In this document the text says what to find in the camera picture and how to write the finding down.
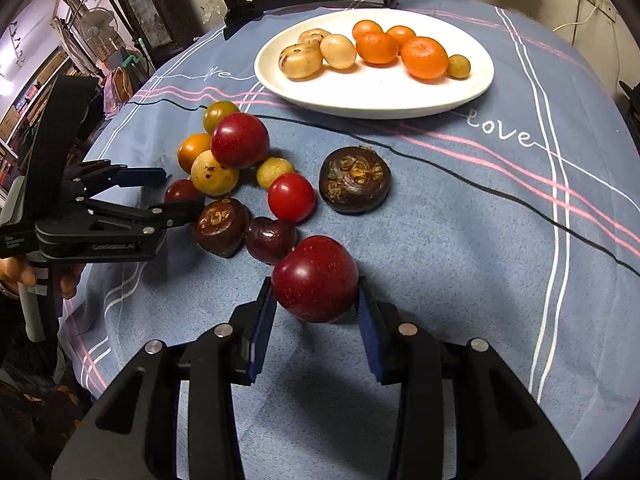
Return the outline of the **person left hand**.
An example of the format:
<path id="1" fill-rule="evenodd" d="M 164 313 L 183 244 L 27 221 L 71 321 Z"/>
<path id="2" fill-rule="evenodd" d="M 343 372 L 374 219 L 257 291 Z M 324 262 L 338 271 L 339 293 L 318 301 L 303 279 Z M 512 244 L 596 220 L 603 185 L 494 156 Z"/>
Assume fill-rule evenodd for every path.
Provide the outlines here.
<path id="1" fill-rule="evenodd" d="M 81 273 L 85 269 L 83 264 L 64 266 L 61 270 L 60 291 L 64 299 L 76 295 Z M 0 261 L 1 285 L 10 292 L 18 293 L 18 285 L 32 287 L 36 284 L 34 268 L 24 257 L 4 258 Z"/>

